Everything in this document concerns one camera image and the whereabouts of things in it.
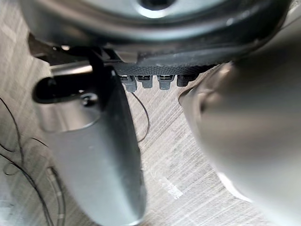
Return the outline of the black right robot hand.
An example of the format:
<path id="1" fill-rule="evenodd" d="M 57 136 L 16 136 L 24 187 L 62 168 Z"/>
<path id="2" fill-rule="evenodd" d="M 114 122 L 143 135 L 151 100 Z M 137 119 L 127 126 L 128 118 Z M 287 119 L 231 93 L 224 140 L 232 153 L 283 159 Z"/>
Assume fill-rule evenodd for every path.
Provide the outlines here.
<path id="1" fill-rule="evenodd" d="M 146 209 L 127 91 L 184 87 L 268 42 L 288 0 L 21 0 L 30 54 L 51 75 L 32 90 L 55 165 L 100 226 L 135 226 Z"/>

